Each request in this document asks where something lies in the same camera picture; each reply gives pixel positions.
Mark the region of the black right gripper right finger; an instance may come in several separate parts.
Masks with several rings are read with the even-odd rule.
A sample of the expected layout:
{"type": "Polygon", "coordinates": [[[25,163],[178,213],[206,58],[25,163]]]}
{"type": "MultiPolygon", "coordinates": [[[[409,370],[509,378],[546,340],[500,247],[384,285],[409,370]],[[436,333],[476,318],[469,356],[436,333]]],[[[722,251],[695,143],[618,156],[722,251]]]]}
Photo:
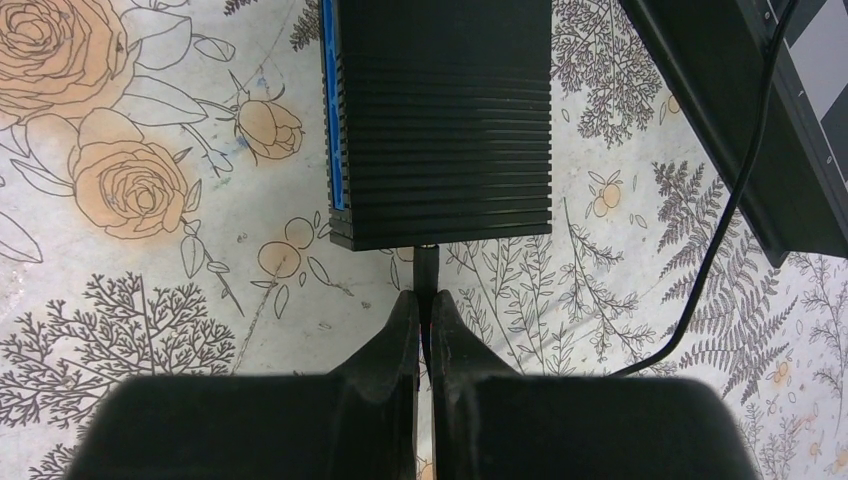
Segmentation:
{"type": "Polygon", "coordinates": [[[752,479],[733,419],[706,385],[655,377],[521,375],[432,302],[438,479],[752,479]]]}

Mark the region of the black power adapter with cable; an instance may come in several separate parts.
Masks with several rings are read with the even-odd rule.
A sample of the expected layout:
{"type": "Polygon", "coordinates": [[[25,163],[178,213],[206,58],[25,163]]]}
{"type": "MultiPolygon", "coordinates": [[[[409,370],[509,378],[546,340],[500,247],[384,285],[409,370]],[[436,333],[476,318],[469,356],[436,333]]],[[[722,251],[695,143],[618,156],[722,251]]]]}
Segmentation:
{"type": "MultiPolygon", "coordinates": [[[[765,53],[763,54],[764,66],[761,74],[761,85],[759,86],[758,92],[756,122],[752,130],[751,139],[749,141],[746,155],[744,157],[744,162],[740,168],[738,177],[735,183],[733,184],[732,189],[729,188],[730,197],[728,199],[728,203],[726,204],[722,216],[720,217],[716,225],[703,261],[693,281],[693,286],[686,301],[683,313],[681,314],[680,320],[674,327],[674,330],[667,343],[656,353],[644,359],[639,359],[638,362],[623,367],[618,371],[609,373],[609,377],[623,378],[626,376],[635,376],[639,375],[639,373],[637,372],[642,372],[646,369],[655,369],[654,366],[661,363],[665,358],[667,358],[681,343],[685,335],[686,329],[688,328],[691,319],[695,313],[696,306],[700,299],[701,293],[707,284],[710,269],[713,265],[716,255],[719,252],[727,230],[730,227],[734,212],[742,199],[744,189],[748,183],[756,158],[759,154],[767,123],[767,112],[769,109],[770,101],[769,99],[772,92],[772,84],[774,80],[774,74],[779,53],[782,48],[782,45],[784,44],[786,30],[791,25],[792,17],[794,16],[794,13],[797,10],[799,3],[801,2],[802,1],[787,1],[784,10],[781,12],[779,20],[777,20],[776,14],[772,17],[774,19],[776,28],[772,37],[769,40],[769,43],[767,44],[765,53]]],[[[435,365],[435,360],[433,360],[434,354],[437,353],[436,347],[432,346],[433,338],[435,338],[433,337],[433,335],[435,335],[433,333],[435,328],[433,326],[435,325],[433,322],[435,322],[435,320],[427,320],[427,322],[424,322],[422,320],[421,327],[423,359],[424,364],[427,367],[427,375],[430,380],[432,380],[435,373],[438,373],[438,369],[436,368],[437,365],[435,365]]]]}

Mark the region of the small black network switch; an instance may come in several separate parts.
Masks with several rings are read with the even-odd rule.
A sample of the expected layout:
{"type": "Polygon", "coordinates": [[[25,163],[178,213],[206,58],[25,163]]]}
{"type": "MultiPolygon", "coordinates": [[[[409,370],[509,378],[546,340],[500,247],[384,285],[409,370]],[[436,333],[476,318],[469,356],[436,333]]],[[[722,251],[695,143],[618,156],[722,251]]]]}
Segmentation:
{"type": "Polygon", "coordinates": [[[552,230],[548,1],[320,5],[331,241],[552,230]]]}

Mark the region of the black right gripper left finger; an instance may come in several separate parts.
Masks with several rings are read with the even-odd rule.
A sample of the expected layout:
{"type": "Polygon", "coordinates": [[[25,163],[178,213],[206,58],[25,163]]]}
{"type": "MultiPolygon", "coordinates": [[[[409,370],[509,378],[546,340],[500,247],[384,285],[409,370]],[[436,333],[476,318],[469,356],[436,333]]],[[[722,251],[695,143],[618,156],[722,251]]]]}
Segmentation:
{"type": "Polygon", "coordinates": [[[71,479],[412,479],[419,306],[325,374],[139,376],[98,410],[71,479]]]}

